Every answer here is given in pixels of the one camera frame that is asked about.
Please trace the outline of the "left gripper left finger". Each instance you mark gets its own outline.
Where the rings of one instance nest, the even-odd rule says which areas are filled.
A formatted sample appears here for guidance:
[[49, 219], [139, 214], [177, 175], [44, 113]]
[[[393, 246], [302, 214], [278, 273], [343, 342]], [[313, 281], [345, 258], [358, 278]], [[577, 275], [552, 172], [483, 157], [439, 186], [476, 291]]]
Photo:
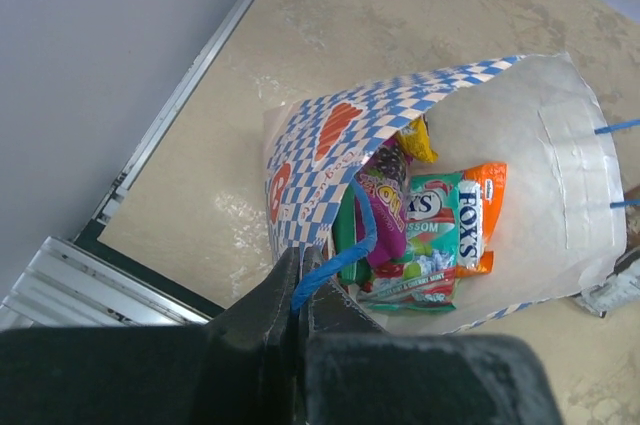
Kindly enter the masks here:
[[5, 424], [286, 424], [293, 417], [300, 252], [204, 325], [1, 335]]

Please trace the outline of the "blue checkered paper bag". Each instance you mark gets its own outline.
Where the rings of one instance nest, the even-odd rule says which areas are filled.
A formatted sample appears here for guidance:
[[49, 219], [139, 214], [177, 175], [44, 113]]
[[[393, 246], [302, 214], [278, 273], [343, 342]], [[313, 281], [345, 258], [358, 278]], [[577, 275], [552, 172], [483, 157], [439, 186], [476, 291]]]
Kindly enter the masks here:
[[468, 329], [603, 282], [626, 247], [612, 128], [567, 54], [401, 76], [265, 116], [271, 247], [336, 246], [395, 334]]

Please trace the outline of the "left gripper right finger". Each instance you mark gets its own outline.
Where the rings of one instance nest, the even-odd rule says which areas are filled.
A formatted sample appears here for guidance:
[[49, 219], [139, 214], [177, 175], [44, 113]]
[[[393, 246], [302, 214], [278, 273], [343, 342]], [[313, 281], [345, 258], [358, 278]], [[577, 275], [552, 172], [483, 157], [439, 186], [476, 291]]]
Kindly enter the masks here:
[[513, 336], [393, 335], [334, 279], [300, 310], [309, 424], [560, 424], [545, 369]]

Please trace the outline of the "green Real crisps bag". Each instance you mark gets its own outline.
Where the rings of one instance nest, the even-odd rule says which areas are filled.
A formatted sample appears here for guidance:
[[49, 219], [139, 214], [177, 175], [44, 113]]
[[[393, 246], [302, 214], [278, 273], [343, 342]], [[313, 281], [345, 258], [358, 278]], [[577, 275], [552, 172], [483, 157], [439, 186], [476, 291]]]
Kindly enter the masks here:
[[[356, 198], [351, 185], [347, 187], [342, 197], [336, 219], [332, 227], [333, 241], [337, 254], [351, 248], [358, 242], [356, 227]], [[369, 265], [365, 259], [344, 265], [337, 273], [342, 286], [363, 286], [370, 276]]]

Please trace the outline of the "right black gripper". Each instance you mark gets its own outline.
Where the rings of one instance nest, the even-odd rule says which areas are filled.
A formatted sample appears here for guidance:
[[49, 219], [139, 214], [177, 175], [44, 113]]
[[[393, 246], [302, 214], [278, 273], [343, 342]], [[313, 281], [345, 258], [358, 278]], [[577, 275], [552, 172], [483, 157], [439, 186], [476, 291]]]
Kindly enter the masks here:
[[606, 280], [574, 296], [574, 303], [599, 318], [639, 301], [639, 186], [625, 193], [627, 246]]

